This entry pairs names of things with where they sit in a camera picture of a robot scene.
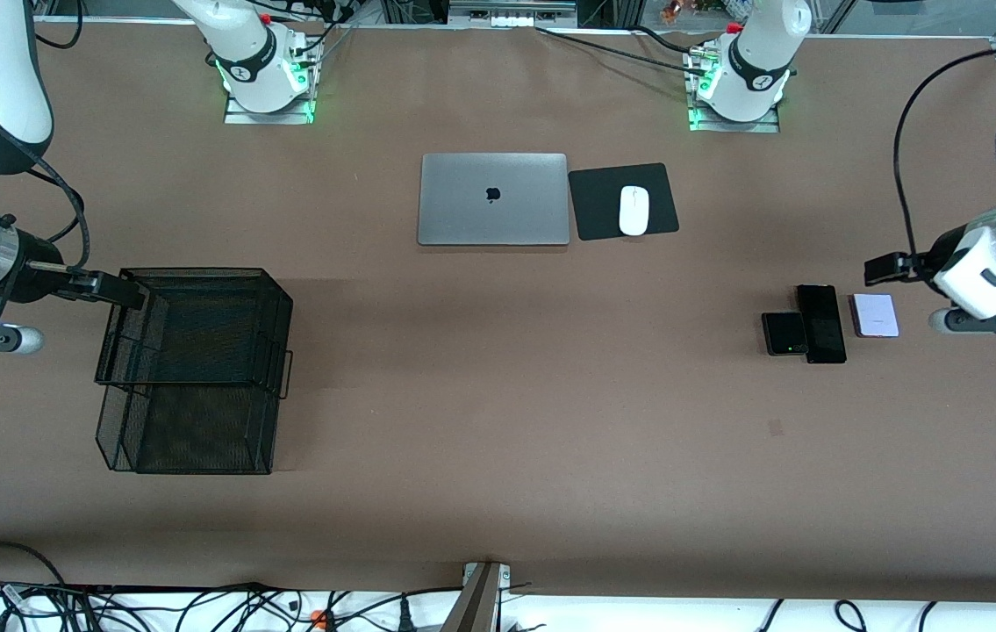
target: black smartphone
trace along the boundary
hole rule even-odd
[[[832,285],[799,285],[798,308],[806,323],[806,362],[843,364],[845,334],[837,307],[837,289]]]
[[[801,313],[764,313],[763,337],[771,356],[802,356],[806,352],[806,327]]]

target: black metal basket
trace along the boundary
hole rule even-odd
[[[97,384],[108,468],[270,473],[290,296],[262,269],[122,269],[143,309],[112,307]]]

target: computer mouse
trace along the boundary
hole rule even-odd
[[[622,187],[619,195],[619,231],[623,235],[645,235],[649,227],[649,191],[642,187]]]

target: brown tabletop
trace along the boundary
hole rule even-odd
[[[996,600],[996,336],[930,331],[943,302],[918,285],[884,288],[901,339],[846,323],[840,367],[767,356],[759,326],[793,285],[861,291],[904,247],[899,109],[984,45],[807,40],[783,132],[729,135],[689,132],[677,73],[528,29],[360,31],[316,123],[262,127],[221,124],[196,29],[88,25],[40,59],[92,267],[267,269],[296,303],[290,398],[272,476],[109,472],[108,308],[16,305],[48,344],[0,355],[0,537],[81,583],[397,589],[496,557],[542,592]],[[995,129],[991,61],[915,109],[923,244],[996,205]],[[419,248],[420,157],[453,151],[663,162],[681,231]],[[25,176],[0,177],[0,212],[68,221]]]

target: silver laptop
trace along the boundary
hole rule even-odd
[[[418,239],[426,247],[567,244],[564,154],[426,154]]]

